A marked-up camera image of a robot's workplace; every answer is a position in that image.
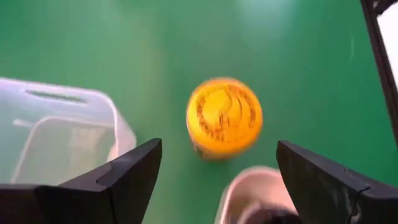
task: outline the black frame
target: black frame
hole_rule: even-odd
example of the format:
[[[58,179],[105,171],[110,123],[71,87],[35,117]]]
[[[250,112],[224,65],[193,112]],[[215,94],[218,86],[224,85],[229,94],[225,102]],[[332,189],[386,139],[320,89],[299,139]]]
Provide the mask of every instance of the black frame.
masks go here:
[[[384,46],[379,24],[377,23],[377,16],[382,14],[389,6],[396,2],[396,0],[379,0],[377,6],[374,6],[374,2],[373,0],[361,0],[362,10],[368,27],[381,86],[390,114],[392,131],[396,139],[396,144],[398,145],[398,92],[388,60],[386,47]]]

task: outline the yellow lid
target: yellow lid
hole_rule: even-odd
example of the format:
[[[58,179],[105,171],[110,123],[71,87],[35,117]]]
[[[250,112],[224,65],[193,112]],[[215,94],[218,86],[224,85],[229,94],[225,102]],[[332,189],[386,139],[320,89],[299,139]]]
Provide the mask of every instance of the yellow lid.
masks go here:
[[[189,99],[187,126],[193,142],[207,152],[238,153],[261,131],[261,105],[253,91],[238,80],[208,80]]]

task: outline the green backdrop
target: green backdrop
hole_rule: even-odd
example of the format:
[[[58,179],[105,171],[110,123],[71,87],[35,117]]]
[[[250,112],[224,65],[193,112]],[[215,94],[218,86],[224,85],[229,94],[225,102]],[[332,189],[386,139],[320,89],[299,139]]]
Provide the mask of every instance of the green backdrop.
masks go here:
[[[164,156],[145,223],[212,223],[242,169],[276,167],[288,139],[388,184],[398,154],[359,0],[2,0],[0,74],[107,93]],[[211,77],[263,107],[255,146],[226,162],[192,150],[185,107]]]

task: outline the plastic bin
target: plastic bin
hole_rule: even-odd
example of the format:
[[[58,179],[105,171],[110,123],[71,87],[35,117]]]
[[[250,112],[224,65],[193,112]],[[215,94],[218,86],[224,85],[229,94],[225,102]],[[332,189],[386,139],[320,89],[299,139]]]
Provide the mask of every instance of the plastic bin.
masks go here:
[[[0,183],[57,185],[135,148],[102,92],[0,78]]]

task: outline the green surface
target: green surface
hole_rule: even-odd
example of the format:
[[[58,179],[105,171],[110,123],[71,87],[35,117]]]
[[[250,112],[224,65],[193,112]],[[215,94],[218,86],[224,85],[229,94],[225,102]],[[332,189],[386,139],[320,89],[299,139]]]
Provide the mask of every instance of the green surface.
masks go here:
[[[145,223],[212,223],[242,169],[275,167],[279,139],[398,185],[398,154],[359,1],[3,0],[0,74],[99,89],[164,157]],[[233,160],[194,155],[192,90],[235,77],[264,129]]]

